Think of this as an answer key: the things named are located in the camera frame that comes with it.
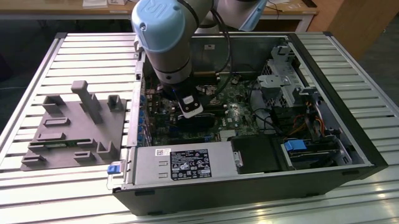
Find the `blue latch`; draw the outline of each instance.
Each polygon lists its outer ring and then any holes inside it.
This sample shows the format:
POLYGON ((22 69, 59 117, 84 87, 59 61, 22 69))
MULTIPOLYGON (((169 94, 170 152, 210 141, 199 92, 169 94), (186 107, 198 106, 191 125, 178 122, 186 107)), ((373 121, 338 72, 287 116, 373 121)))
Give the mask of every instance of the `blue latch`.
POLYGON ((107 173, 111 174, 120 174, 120 165, 110 165, 107 169, 107 173))
POLYGON ((307 149, 303 140, 290 140, 285 143, 287 151, 307 149))

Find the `wooden cabinet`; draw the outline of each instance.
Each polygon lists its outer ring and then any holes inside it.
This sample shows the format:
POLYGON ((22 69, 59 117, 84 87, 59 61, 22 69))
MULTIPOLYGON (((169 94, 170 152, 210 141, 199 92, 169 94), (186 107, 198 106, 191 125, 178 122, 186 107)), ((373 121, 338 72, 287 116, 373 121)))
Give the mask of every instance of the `wooden cabinet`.
POLYGON ((361 59, 399 12, 399 0, 314 0, 319 14, 309 31, 330 31, 361 59))

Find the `table leg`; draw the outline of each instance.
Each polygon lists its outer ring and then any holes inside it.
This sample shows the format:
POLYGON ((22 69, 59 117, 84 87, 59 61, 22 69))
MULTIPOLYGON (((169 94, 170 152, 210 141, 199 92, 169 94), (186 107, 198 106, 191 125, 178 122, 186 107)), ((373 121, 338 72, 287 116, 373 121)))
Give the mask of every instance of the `table leg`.
POLYGON ((306 32, 307 31, 307 28, 310 27, 311 22, 313 22, 313 18, 314 18, 314 15, 303 15, 303 18, 298 24, 295 32, 306 32))

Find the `barcode sticker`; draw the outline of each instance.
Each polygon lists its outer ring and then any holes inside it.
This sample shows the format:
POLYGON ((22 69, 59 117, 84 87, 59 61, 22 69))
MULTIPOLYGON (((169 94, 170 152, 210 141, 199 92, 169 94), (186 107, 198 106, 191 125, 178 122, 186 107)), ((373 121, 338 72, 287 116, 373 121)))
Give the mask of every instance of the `barcode sticker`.
POLYGON ((171 154, 170 148, 158 148, 155 150, 155 156, 163 156, 163 155, 170 155, 170 154, 171 154))

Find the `circuit board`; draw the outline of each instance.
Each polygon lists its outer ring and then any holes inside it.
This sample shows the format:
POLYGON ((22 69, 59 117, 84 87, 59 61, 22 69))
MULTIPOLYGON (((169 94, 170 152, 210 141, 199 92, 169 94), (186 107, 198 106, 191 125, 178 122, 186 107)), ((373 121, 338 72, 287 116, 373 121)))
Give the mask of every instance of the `circuit board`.
MULTIPOLYGON (((219 85, 227 80, 227 75, 221 76, 219 85)), ((217 86, 206 86, 207 92, 217 90, 217 86)), ((229 83, 217 99, 211 101, 210 107, 218 107, 215 113, 215 124, 206 130, 182 130, 177 126, 177 120, 182 118, 181 109, 175 101, 170 101, 158 95, 153 96, 151 123, 153 145, 171 145, 183 143, 201 143, 223 141, 222 133, 235 135, 251 135, 259 133, 255 119, 253 118, 247 103, 249 81, 229 83)), ((214 114, 205 107, 203 114, 214 114)))

